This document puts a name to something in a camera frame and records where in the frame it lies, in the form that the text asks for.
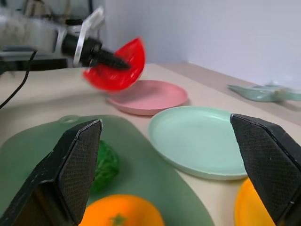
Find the cutting board handle hole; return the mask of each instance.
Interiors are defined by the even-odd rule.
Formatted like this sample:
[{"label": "cutting board handle hole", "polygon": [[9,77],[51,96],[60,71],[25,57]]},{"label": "cutting board handle hole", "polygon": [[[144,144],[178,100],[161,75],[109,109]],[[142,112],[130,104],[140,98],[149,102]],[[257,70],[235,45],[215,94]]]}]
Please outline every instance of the cutting board handle hole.
[{"label": "cutting board handle hole", "polygon": [[62,124],[69,124],[69,123],[74,123],[76,121],[79,120],[79,116],[77,115],[68,115],[68,116],[64,116],[60,119],[60,122]]}]

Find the plastic plate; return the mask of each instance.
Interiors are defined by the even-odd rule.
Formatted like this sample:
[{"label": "plastic plate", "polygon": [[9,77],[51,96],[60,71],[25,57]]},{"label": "plastic plate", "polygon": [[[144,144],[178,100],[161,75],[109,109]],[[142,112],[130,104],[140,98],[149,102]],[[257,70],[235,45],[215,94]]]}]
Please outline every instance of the plastic plate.
[{"label": "plastic plate", "polygon": [[129,89],[111,94],[109,98],[109,102],[120,111],[148,116],[180,106],[186,100],[187,93],[184,89],[156,80],[140,80]]},{"label": "plastic plate", "polygon": [[162,111],[151,119],[150,142],[164,159],[186,173],[218,180],[244,178],[246,170],[230,115],[198,106]]}]

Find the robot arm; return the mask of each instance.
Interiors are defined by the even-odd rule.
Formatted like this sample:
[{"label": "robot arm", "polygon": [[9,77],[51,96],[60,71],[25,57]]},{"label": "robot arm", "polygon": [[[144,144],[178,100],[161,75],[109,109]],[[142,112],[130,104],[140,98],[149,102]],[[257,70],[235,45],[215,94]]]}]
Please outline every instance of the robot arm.
[{"label": "robot arm", "polygon": [[67,32],[66,27],[0,8],[0,49],[4,46],[30,46],[37,51],[73,57],[85,67],[105,64],[117,69],[128,69],[129,65],[113,53],[103,50],[98,40],[87,38],[86,32],[103,20],[99,10],[86,20],[79,37]]}]

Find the green vegetable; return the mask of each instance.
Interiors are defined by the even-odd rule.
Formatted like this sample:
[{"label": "green vegetable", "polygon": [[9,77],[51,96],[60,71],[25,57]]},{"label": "green vegetable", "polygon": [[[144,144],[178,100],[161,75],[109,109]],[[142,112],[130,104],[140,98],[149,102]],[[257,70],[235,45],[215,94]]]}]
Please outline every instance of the green vegetable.
[{"label": "green vegetable", "polygon": [[98,148],[95,179],[91,192],[96,193],[105,188],[119,173],[119,159],[111,146],[100,141]]}]

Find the orange plate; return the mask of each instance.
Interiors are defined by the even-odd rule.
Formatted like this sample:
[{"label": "orange plate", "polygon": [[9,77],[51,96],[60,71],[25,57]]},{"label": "orange plate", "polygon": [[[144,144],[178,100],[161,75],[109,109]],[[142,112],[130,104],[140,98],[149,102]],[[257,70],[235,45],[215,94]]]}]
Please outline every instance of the orange plate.
[{"label": "orange plate", "polygon": [[275,226],[250,179],[240,188],[235,204],[236,226]]}]

